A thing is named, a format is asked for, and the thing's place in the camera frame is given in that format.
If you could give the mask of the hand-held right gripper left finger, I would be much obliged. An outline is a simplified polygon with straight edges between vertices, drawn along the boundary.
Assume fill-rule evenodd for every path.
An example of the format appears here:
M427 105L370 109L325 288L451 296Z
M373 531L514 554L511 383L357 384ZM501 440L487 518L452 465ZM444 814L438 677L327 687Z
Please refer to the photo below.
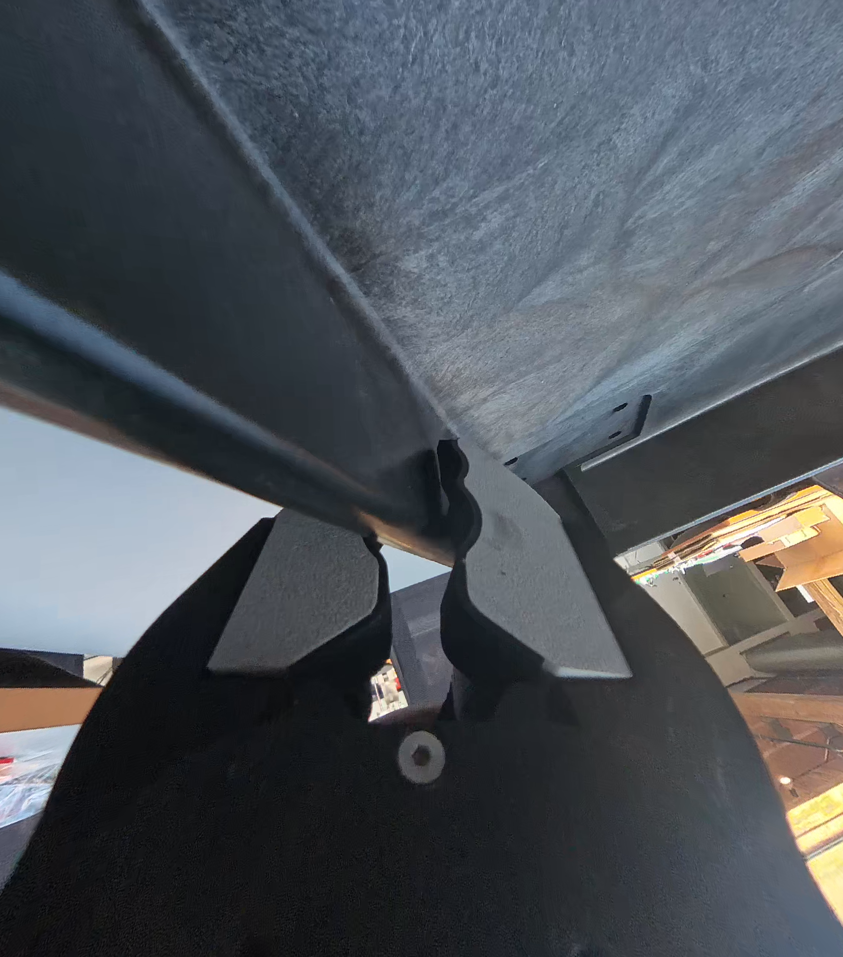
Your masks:
M388 572L372 539L284 509L207 663L213 678L340 697L359 720L390 658Z

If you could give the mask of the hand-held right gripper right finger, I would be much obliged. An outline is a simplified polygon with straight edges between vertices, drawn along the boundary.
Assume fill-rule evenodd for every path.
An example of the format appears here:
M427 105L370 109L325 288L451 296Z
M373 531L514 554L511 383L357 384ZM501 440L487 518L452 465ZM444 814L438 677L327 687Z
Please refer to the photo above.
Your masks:
M487 720L521 684L632 676L558 513L476 445L438 447L453 566L440 642L457 719Z

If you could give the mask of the deep black plastic tray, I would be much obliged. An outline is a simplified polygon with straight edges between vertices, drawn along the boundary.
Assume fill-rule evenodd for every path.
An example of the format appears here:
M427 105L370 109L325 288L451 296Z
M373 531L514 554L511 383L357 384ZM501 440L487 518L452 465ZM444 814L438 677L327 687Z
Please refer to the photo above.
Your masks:
M843 2L0 2L0 405L442 555L843 461Z

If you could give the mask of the large cardboard box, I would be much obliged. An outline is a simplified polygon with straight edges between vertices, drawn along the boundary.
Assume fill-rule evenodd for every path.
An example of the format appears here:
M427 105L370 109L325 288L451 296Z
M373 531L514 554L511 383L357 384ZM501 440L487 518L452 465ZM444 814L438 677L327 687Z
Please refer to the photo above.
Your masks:
M652 561L642 578L710 565L721 558L778 568L778 592L843 575L843 492L813 484L779 501L691 529Z

